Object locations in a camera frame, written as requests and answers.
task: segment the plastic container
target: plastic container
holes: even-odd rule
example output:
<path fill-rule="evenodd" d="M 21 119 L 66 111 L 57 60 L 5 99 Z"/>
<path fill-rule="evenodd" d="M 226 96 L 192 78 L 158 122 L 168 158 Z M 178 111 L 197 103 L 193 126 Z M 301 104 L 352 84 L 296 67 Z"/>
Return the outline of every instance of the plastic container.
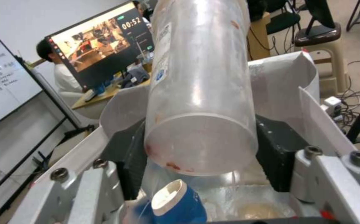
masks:
<path fill-rule="evenodd" d="M 193 176 L 241 169 L 257 151 L 244 0 L 160 0 L 145 147 Z"/>

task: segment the stool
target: stool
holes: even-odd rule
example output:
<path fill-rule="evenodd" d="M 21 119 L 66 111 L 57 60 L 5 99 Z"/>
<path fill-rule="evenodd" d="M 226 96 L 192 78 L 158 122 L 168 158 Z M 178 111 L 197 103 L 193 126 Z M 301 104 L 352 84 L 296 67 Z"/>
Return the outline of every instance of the stool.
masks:
<path fill-rule="evenodd" d="M 331 63 L 332 74 L 329 77 L 320 77 L 321 97 L 341 95 L 349 85 L 347 68 L 343 59 L 343 47 L 340 24 L 335 23 L 331 29 L 323 25 L 311 27 L 306 34 L 306 29 L 300 30 L 295 37 L 295 51 L 305 49 L 309 52 L 326 51 L 331 58 L 315 60 L 315 64 Z"/>

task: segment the monitor screen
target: monitor screen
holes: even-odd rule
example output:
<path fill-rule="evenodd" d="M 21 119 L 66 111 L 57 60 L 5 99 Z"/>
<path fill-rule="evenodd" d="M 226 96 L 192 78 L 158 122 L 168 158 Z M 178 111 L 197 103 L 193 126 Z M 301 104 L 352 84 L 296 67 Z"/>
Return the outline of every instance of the monitor screen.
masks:
<path fill-rule="evenodd" d="M 79 84 L 93 88 L 154 51 L 142 16 L 128 2 L 46 37 Z"/>

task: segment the wooden desk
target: wooden desk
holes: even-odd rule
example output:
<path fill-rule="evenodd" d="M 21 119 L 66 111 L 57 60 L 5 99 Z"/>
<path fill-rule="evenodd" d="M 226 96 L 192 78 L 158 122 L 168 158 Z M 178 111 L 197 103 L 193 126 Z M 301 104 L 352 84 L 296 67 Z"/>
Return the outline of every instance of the wooden desk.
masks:
<path fill-rule="evenodd" d="M 151 79 L 141 83 L 139 86 L 147 86 L 151 83 Z M 96 103 L 99 103 L 101 101 L 108 101 L 110 100 L 112 97 L 114 97 L 121 89 L 119 87 L 115 86 L 109 86 L 108 88 L 106 88 L 105 90 L 105 94 L 103 96 L 96 96 L 94 97 L 91 101 L 89 102 L 85 102 L 84 99 L 86 98 L 86 96 L 88 96 L 89 94 L 91 94 L 92 90 L 87 91 L 87 93 L 83 94 L 83 96 L 72 106 L 73 110 L 79 109 L 79 108 L 83 108 L 86 106 L 90 106 Z"/>
<path fill-rule="evenodd" d="M 263 18 L 258 21 L 254 21 L 250 24 L 250 29 L 253 30 L 253 35 L 251 31 L 248 32 L 248 40 L 249 40 L 249 50 L 252 58 L 248 54 L 248 59 L 257 60 L 266 57 L 271 57 L 270 51 L 264 49 L 256 39 L 259 39 L 260 43 L 266 47 L 270 48 L 270 44 L 268 44 L 268 36 L 267 36 L 267 28 L 265 27 L 271 21 L 270 13 L 265 12 L 263 14 Z"/>

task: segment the video on screen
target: video on screen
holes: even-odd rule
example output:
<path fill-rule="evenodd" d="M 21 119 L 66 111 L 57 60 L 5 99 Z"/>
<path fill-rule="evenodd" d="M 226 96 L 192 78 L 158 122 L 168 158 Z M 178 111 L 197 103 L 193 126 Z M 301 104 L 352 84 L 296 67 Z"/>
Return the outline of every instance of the video on screen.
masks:
<path fill-rule="evenodd" d="M 102 20 L 90 20 L 52 37 L 78 72 L 130 47 L 116 19 Z"/>

